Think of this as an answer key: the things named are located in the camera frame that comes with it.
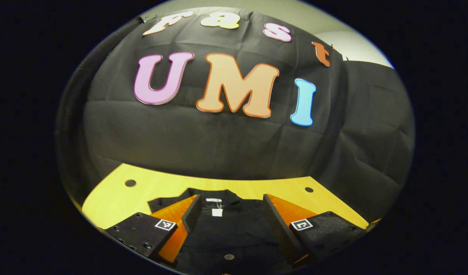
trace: wooden table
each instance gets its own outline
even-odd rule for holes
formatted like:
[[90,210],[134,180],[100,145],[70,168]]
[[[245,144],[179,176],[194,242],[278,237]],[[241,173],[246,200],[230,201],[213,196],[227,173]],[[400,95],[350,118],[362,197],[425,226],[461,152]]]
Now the wooden table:
[[[132,187],[126,181],[134,180]],[[361,228],[365,221],[356,211],[333,195],[310,176],[282,180],[232,181],[195,178],[121,164],[88,195],[82,212],[95,226],[109,228],[136,212],[151,214],[148,201],[178,197],[187,188],[207,191],[230,190],[242,199],[262,200],[264,194],[274,195],[316,214],[333,211]]]

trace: letter u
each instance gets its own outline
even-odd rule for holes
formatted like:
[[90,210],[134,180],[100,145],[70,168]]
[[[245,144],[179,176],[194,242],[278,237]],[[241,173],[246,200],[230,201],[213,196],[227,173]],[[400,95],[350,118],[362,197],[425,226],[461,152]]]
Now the letter u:
[[149,55],[139,60],[139,69],[134,83],[134,94],[138,101],[148,105],[161,105],[173,99],[180,89],[181,78],[187,62],[194,58],[191,52],[176,52],[169,56],[171,68],[166,84],[162,89],[152,89],[150,86],[154,66],[163,57],[159,54]]

